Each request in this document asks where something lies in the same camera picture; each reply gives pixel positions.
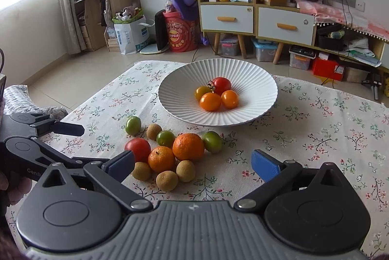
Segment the white shopping bag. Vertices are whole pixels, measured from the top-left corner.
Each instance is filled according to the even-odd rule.
[[[146,47],[150,42],[147,27],[153,25],[147,24],[144,16],[132,23],[115,24],[120,52],[122,54],[134,54]]]

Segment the star logo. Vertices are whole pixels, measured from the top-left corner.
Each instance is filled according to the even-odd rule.
[[[192,211],[195,211],[199,208],[199,206],[197,204],[193,203],[192,205],[189,205],[188,208],[191,209]]]

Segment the floral pattern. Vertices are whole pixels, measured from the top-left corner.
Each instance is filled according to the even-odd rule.
[[[206,153],[195,163],[196,178],[180,182],[170,193],[158,189],[156,175],[149,182],[126,178],[124,185],[150,200],[236,200],[263,183],[252,170],[251,153],[261,149],[280,161],[294,159],[304,167],[336,163],[360,196],[371,216],[371,230],[362,246],[368,256],[389,253],[389,110],[383,105],[331,88],[274,76],[279,95],[260,118],[238,127],[207,128],[190,125],[169,115],[158,99],[159,84],[182,63],[142,61],[107,84],[80,105],[65,121],[81,124],[81,137],[49,134],[42,140],[65,155],[113,158],[130,136],[124,125],[129,116],[141,118],[137,137],[145,138],[151,123],[176,136],[209,130],[223,140],[218,154]],[[156,142],[148,140],[151,147]],[[15,233],[15,215],[22,204],[8,209],[7,220]]]

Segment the plate rim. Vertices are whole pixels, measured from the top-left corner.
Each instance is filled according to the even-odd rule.
[[[216,60],[216,59],[217,59],[217,60],[219,60],[219,59],[226,60],[226,59],[231,59],[231,58],[209,58],[209,59],[201,59],[200,61],[213,61],[213,60]],[[185,123],[192,124],[192,125],[198,125],[198,126],[204,126],[204,127],[232,127],[232,126],[238,126],[238,125],[246,124],[246,123],[249,123],[249,122],[251,122],[251,121],[255,121],[257,118],[260,118],[260,117],[261,117],[262,115],[264,115],[267,111],[269,111],[269,110],[274,106],[274,104],[276,103],[277,98],[278,98],[278,93],[279,93],[279,92],[278,92],[277,82],[276,82],[275,79],[273,78],[272,74],[270,74],[270,72],[268,72],[267,70],[263,69],[261,66],[258,66],[258,65],[254,64],[254,63],[249,62],[249,61],[243,61],[243,62],[246,62],[246,63],[251,63],[251,64],[253,64],[254,66],[256,66],[256,67],[258,67],[258,68],[264,70],[264,72],[266,72],[267,74],[270,75],[270,78],[273,80],[273,83],[275,84],[275,86],[276,86],[276,88],[277,88],[277,93],[276,93],[276,95],[275,95],[274,102],[273,102],[273,104],[272,104],[265,112],[263,112],[262,114],[260,114],[258,117],[252,118],[252,119],[250,119],[250,120],[248,120],[248,121],[243,121],[243,122],[239,122],[239,123],[236,123],[236,124],[227,124],[227,125],[210,125],[210,124],[204,125],[204,124],[199,124],[199,123],[195,123],[195,122],[191,122],[191,121],[186,121],[186,120],[183,120],[182,118],[179,118],[178,116],[176,116],[176,115],[172,114],[171,112],[169,112],[169,111],[164,107],[164,105],[162,104],[161,99],[160,99],[160,94],[159,94],[159,92],[160,92],[160,90],[161,90],[161,85],[162,85],[162,83],[165,81],[165,79],[166,79],[170,74],[172,74],[173,72],[175,72],[175,71],[177,71],[177,70],[179,70],[179,69],[181,69],[181,68],[184,68],[184,67],[186,67],[186,66],[188,66],[188,65],[190,65],[190,64],[192,64],[192,63],[199,63],[200,61],[193,61],[193,62],[186,63],[185,65],[182,65],[182,66],[178,67],[177,69],[173,70],[171,73],[169,73],[168,75],[166,75],[166,77],[162,79],[161,83],[160,83],[159,86],[158,86],[158,101],[159,101],[159,103],[161,104],[162,108],[163,108],[168,114],[170,114],[171,116],[175,117],[176,119],[178,119],[178,120],[180,120],[180,121],[183,121],[183,122],[185,122]]]

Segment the fluted plate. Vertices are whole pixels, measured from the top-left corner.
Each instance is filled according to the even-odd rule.
[[[239,95],[239,105],[229,110],[203,110],[195,99],[195,90],[216,77],[231,81]],[[201,126],[234,126],[250,122],[267,112],[277,99],[278,88],[264,69],[238,59],[195,61],[171,72],[160,84],[159,101],[163,108],[187,123]]]

